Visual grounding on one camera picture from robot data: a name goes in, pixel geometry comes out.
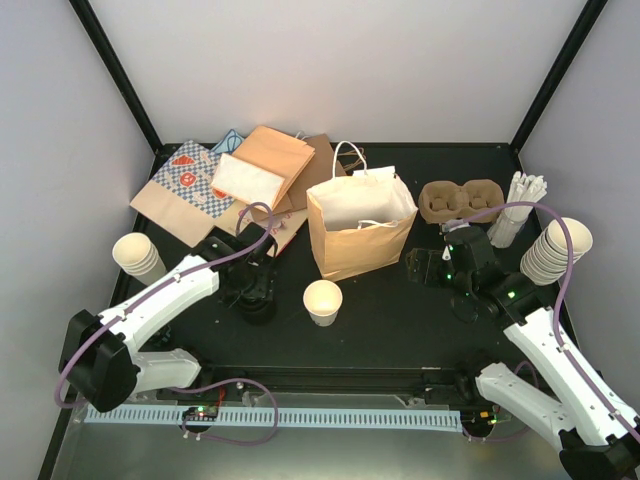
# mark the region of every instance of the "bag handle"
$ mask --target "bag handle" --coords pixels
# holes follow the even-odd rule
[[[362,163],[364,164],[364,174],[367,174],[367,161],[364,159],[364,157],[362,156],[362,153],[360,153],[360,149],[358,147],[356,147],[353,143],[351,142],[347,142],[346,140],[343,140],[342,142],[338,143],[338,145],[336,145],[336,151],[333,154],[333,177],[332,178],[336,178],[336,163],[338,162],[338,151],[340,150],[340,147],[346,143],[347,145],[351,145],[351,147],[356,151],[356,153],[358,154],[358,157],[360,157],[360,160],[362,160]]]
[[[376,222],[375,220],[358,220],[358,230],[362,230],[363,223],[368,223],[369,225],[377,225],[379,227],[386,227],[386,228],[396,228],[398,226],[397,220],[394,220],[393,222],[388,222],[388,223],[380,223],[380,222]]]

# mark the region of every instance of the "brown paper bag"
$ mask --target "brown paper bag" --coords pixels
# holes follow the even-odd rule
[[[316,135],[315,137],[305,139],[305,142],[307,142],[307,145],[315,148],[316,152],[313,157],[311,157],[311,161],[304,167],[304,170],[298,175],[296,181],[293,182],[293,185],[291,185],[285,197],[273,210],[275,215],[288,212],[289,210],[297,212],[298,210],[306,209],[307,190],[314,185],[331,179],[333,148],[331,148],[329,137],[326,134]],[[342,165],[340,165],[340,162],[336,163],[336,176],[344,177],[345,175],[346,173]],[[262,221],[269,217],[267,212],[263,212],[257,208],[251,209],[251,215],[256,221]]]
[[[233,156],[284,178],[273,202],[274,207],[289,190],[313,156],[313,147],[269,127],[259,126],[240,145]]]
[[[343,143],[349,142],[336,147],[334,166]],[[397,262],[418,211],[395,174],[334,176],[307,190],[307,208],[313,257],[332,281]]]
[[[158,170],[131,201],[131,206],[190,247],[203,240],[233,198],[209,184],[222,153],[241,142],[231,130],[212,150],[189,140]]]

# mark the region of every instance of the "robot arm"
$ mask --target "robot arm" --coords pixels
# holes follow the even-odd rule
[[[137,392],[188,387],[200,372],[200,364],[191,354],[182,349],[171,352],[140,349],[177,315],[216,292],[222,303],[241,308],[245,317],[252,320],[270,317],[273,271],[267,252],[275,243],[272,237],[234,262],[180,277],[181,272],[242,250],[263,234],[264,230],[256,224],[247,226],[237,239],[217,232],[201,242],[176,268],[134,297],[97,316],[86,310],[75,315],[69,322],[59,370],[89,336],[120,317],[123,320],[111,326],[71,369],[68,376],[71,385],[100,412],[112,410]],[[177,280],[156,291],[171,277]],[[126,313],[130,305],[142,298],[145,298],[142,303]]]
[[[462,321],[492,322],[533,363],[558,400],[483,357],[467,374],[478,393],[520,418],[549,442],[574,480],[620,479],[640,465],[640,444],[611,415],[559,347],[553,311],[522,273],[505,273],[485,232],[464,225],[445,235],[440,252],[409,255],[410,276],[454,290],[452,306]],[[613,403],[616,415],[640,429],[633,408],[621,400],[560,329],[588,378]]]

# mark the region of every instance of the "paper cup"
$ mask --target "paper cup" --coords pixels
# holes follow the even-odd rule
[[[306,288],[302,302],[316,324],[328,327],[336,319],[342,305],[342,291],[329,280],[318,280]]]
[[[550,285],[562,276],[562,274],[547,276],[537,273],[535,269],[531,267],[526,257],[522,257],[522,260],[520,260],[520,271],[538,286]]]
[[[153,253],[153,244],[144,233],[129,233],[120,238],[113,246],[113,259],[122,268],[135,267]]]
[[[545,269],[554,272],[562,272],[567,269],[567,259],[556,260],[553,257],[548,256],[539,245],[534,244],[532,247],[532,258],[539,264],[543,265]]]
[[[573,218],[562,217],[562,220],[564,220],[569,229],[574,253],[585,254],[591,250],[593,246],[591,231],[583,223]],[[546,232],[549,245],[560,253],[567,253],[567,241],[557,220],[549,224]]]
[[[151,285],[167,273],[158,249],[143,233],[125,235],[116,242],[111,253],[126,273],[144,285]]]

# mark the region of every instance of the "printed paper bag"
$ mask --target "printed paper bag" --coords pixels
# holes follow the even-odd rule
[[[135,196],[131,206],[194,247],[233,203],[233,198],[212,190],[210,184],[220,156],[233,152],[242,140],[234,130],[211,150],[189,140]]]

